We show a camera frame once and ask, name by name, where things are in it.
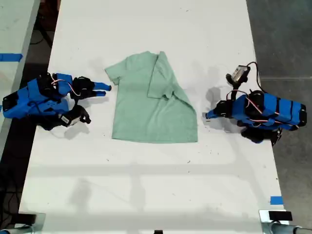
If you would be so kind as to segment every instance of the concrete floor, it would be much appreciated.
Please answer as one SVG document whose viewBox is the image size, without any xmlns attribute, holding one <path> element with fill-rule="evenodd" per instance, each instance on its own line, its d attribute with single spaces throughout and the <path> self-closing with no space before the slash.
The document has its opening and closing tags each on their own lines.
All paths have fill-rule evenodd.
<svg viewBox="0 0 312 234">
<path fill-rule="evenodd" d="M 312 0 L 247 0 L 261 84 L 269 93 L 302 102 L 312 113 Z M 34 31 L 32 42 L 41 39 Z M 45 41 L 31 45 L 26 63 L 48 64 Z M 312 228 L 312 125 L 283 132 L 274 146 L 282 195 L 294 224 Z"/>
</svg>

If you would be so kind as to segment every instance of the black cable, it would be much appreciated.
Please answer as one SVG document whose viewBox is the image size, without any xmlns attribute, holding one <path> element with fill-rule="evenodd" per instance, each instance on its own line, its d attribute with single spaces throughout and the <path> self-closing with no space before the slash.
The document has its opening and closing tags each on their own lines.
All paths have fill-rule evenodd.
<svg viewBox="0 0 312 234">
<path fill-rule="evenodd" d="M 43 42 L 43 37 L 42 37 L 42 39 L 40 41 L 37 41 L 37 42 L 34 42 L 34 43 L 30 43 L 30 45 L 37 45 L 37 44 L 39 44 L 41 42 Z"/>
<path fill-rule="evenodd" d="M 248 63 L 246 66 L 248 67 L 250 64 L 254 64 L 254 65 L 255 65 L 256 72 L 257 72 L 257 73 L 256 73 L 257 85 L 259 86 L 259 88 L 261 89 L 261 91 L 262 91 L 263 93 L 267 93 L 267 92 L 260 86 L 260 83 L 259 83 L 260 78 L 259 78 L 258 64 L 257 64 L 256 62 L 250 62 L 250 63 Z"/>
</svg>

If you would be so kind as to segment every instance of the cable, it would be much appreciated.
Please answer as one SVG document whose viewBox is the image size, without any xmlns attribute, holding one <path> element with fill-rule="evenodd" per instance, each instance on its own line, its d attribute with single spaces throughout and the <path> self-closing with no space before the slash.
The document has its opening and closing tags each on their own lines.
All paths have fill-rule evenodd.
<svg viewBox="0 0 312 234">
<path fill-rule="evenodd" d="M 65 81 L 65 80 L 63 80 L 63 79 L 54 80 L 51 84 L 55 84 L 55 83 L 57 83 L 57 82 L 59 82 L 59 81 L 64 81 L 64 82 L 66 82 L 66 83 L 69 85 L 70 89 L 73 91 L 73 93 L 74 93 L 76 96 L 80 96 L 80 94 L 76 94 L 76 92 L 74 91 L 72 85 L 71 85 L 69 82 L 67 82 L 67 81 Z"/>
<path fill-rule="evenodd" d="M 258 69 L 258 64 L 256 62 L 250 62 L 248 63 L 246 66 L 248 67 L 250 64 L 254 64 L 255 68 L 256 68 L 256 81 L 257 81 L 257 85 L 259 86 L 259 88 L 261 89 L 261 91 L 263 93 L 267 93 L 264 89 L 262 89 L 262 87 L 260 86 L 260 77 L 259 77 L 259 69 Z"/>
<path fill-rule="evenodd" d="M 233 91 L 237 91 L 237 92 L 241 92 L 241 93 L 246 94 L 246 99 L 248 100 L 248 105 L 247 105 L 247 107 L 249 106 L 249 103 L 251 103 L 251 104 L 257 109 L 257 111 L 258 111 L 260 114 L 262 114 L 262 111 L 257 107 L 257 105 L 256 105 L 253 101 L 251 101 L 251 100 L 248 98 L 249 95 L 248 95 L 246 92 L 244 92 L 244 91 L 240 91 L 240 90 L 238 90 L 238 89 L 233 89 L 233 90 L 231 90 L 231 91 L 226 95 L 226 100 L 228 100 L 229 94 L 230 94 L 231 92 L 233 92 Z"/>
<path fill-rule="evenodd" d="M 42 37 L 42 39 L 40 41 L 37 41 L 37 42 L 34 42 L 34 43 L 30 43 L 30 45 L 37 45 L 37 44 L 39 44 L 41 42 L 43 42 L 43 37 Z"/>
</svg>

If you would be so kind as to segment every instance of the white wire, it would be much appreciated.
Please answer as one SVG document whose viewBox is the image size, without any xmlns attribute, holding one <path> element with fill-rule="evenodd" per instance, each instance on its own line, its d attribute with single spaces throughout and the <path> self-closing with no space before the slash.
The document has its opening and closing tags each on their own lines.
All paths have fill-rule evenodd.
<svg viewBox="0 0 312 234">
<path fill-rule="evenodd" d="M 240 90 L 238 90 L 238 89 L 233 89 L 233 90 L 231 90 L 230 92 L 228 92 L 228 94 L 226 95 L 226 100 L 228 100 L 229 94 L 230 94 L 231 92 L 233 92 L 233 91 L 237 91 L 237 92 L 241 92 L 241 93 L 246 94 L 246 99 L 248 100 L 248 105 L 247 105 L 246 107 L 248 107 L 248 106 L 249 106 L 249 103 L 251 103 L 251 104 L 257 109 L 257 111 L 258 111 L 260 114 L 262 114 L 262 111 L 257 107 L 257 105 L 256 105 L 253 101 L 251 101 L 251 100 L 248 98 L 249 95 L 248 95 L 246 92 L 244 92 L 244 91 L 240 91 Z"/>
<path fill-rule="evenodd" d="M 74 93 L 76 96 L 80 96 L 80 94 L 77 94 L 77 93 L 74 91 L 72 85 L 71 85 L 70 83 L 68 83 L 67 81 L 63 80 L 63 79 L 54 80 L 51 84 L 55 84 L 55 83 L 57 83 L 57 82 L 59 82 L 59 81 L 64 81 L 64 82 L 66 82 L 66 83 L 69 85 L 70 89 L 73 91 L 73 93 Z"/>
</svg>

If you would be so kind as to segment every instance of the white table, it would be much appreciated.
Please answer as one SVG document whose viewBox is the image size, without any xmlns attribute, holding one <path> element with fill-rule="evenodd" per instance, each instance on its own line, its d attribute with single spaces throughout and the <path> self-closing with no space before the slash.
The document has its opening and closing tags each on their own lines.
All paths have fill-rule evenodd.
<svg viewBox="0 0 312 234">
<path fill-rule="evenodd" d="M 20 62 L 0 62 L 0 102 L 20 87 L 31 34 L 40 0 L 0 1 L 0 53 L 22 54 Z M 11 126 L 0 113 L 0 158 Z"/>
<path fill-rule="evenodd" d="M 20 211 L 46 213 L 43 233 L 261 233 L 258 210 L 280 195 L 270 142 L 201 115 L 231 90 L 226 73 L 255 60 L 244 0 L 63 0 L 49 72 L 110 83 L 104 68 L 166 52 L 197 111 L 198 143 L 111 139 L 117 87 L 81 101 L 92 119 L 37 128 Z M 242 90 L 257 89 L 255 71 Z"/>
</svg>

